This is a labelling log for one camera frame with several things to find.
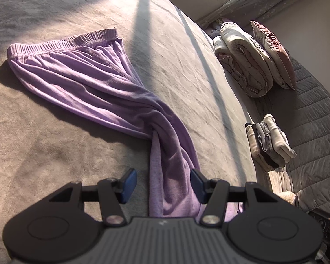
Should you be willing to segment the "pink pillow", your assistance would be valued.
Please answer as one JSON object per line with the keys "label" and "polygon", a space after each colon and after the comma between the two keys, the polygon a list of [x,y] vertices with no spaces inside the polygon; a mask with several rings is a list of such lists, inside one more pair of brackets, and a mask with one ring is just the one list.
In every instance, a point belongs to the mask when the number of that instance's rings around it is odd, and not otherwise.
{"label": "pink pillow", "polygon": [[251,21],[253,38],[260,42],[265,51],[273,59],[280,77],[292,90],[296,89],[296,75],[290,57],[276,35],[262,24]]}

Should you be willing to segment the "white plush dog toy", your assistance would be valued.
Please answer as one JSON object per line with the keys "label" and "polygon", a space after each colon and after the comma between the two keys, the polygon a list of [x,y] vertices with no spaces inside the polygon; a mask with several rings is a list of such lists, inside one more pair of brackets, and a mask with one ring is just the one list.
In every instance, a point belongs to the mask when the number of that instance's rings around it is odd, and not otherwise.
{"label": "white plush dog toy", "polygon": [[291,191],[283,191],[283,192],[277,192],[277,196],[282,198],[284,201],[288,202],[289,204],[293,206],[298,206],[298,197],[295,193]]}

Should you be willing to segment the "grey bed sheet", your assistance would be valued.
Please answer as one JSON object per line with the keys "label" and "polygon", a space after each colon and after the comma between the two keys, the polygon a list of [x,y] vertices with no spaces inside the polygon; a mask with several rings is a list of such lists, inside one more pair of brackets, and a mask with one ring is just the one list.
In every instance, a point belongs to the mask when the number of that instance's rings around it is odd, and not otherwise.
{"label": "grey bed sheet", "polygon": [[137,170],[126,216],[148,213],[151,142],[77,116],[29,92],[7,64],[14,43],[116,28],[146,89],[183,121],[203,173],[257,181],[244,125],[254,102],[226,73],[210,38],[169,0],[0,0],[0,263],[6,222],[70,181],[95,185]]}

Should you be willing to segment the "purple pants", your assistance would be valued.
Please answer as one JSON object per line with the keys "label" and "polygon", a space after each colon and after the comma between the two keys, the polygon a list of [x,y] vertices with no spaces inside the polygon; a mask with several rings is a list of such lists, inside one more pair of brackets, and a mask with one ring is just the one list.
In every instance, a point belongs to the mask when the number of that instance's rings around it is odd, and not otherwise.
{"label": "purple pants", "polygon": [[191,175],[200,166],[176,113],[144,87],[115,29],[40,44],[12,44],[10,68],[32,93],[69,112],[151,141],[149,215],[204,212]]}

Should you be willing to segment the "folded beige pink quilt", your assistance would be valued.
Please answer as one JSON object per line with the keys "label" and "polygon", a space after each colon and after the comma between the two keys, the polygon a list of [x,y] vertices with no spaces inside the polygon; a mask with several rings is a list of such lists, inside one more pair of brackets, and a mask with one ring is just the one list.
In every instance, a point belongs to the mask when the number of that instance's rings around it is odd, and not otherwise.
{"label": "folded beige pink quilt", "polygon": [[278,75],[273,59],[238,24],[224,22],[213,43],[214,54],[249,97],[262,97],[273,87]]}

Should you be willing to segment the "folded cream garment top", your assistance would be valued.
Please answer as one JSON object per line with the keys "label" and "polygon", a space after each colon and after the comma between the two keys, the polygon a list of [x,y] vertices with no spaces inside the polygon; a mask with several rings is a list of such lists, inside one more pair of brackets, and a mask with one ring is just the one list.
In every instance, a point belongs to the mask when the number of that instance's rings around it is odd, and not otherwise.
{"label": "folded cream garment top", "polygon": [[270,131],[272,146],[275,152],[282,156],[285,163],[289,163],[291,159],[294,159],[297,156],[297,153],[289,145],[285,133],[280,130],[271,114],[266,114],[263,121],[266,123]]}

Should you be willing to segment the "grey quilted headboard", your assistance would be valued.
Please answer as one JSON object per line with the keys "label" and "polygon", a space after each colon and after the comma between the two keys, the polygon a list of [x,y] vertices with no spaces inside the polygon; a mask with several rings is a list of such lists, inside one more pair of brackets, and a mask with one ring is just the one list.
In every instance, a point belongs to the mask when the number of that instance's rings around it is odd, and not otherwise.
{"label": "grey quilted headboard", "polygon": [[291,59],[296,89],[278,85],[255,100],[260,117],[271,114],[297,156],[270,174],[275,192],[291,191],[304,211],[330,213],[330,94]]}

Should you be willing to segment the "folded grey garment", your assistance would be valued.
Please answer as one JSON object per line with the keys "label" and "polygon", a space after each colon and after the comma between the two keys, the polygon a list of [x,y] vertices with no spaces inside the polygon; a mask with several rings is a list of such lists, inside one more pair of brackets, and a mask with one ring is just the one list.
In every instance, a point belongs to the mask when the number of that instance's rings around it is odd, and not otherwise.
{"label": "folded grey garment", "polygon": [[263,155],[265,161],[274,169],[283,168],[286,163],[282,156],[275,152],[272,146],[271,135],[267,125],[264,122],[255,123],[253,125],[253,130],[256,135],[260,152]]}

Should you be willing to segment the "folded beige garment bottom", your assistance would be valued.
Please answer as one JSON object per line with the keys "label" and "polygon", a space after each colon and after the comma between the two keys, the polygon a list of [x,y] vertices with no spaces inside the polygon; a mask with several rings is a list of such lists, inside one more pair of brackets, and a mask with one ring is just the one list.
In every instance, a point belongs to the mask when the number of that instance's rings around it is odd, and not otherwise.
{"label": "folded beige garment bottom", "polygon": [[257,161],[257,163],[259,163],[259,165],[262,167],[262,169],[266,172],[270,172],[273,171],[274,168],[269,165],[263,155],[260,152],[257,140],[256,140],[256,136],[253,130],[253,125],[251,123],[246,123],[245,124],[245,128],[246,128],[246,133],[247,133],[247,138],[249,140],[249,146],[250,146],[250,152],[251,152],[251,156],[252,158]]}

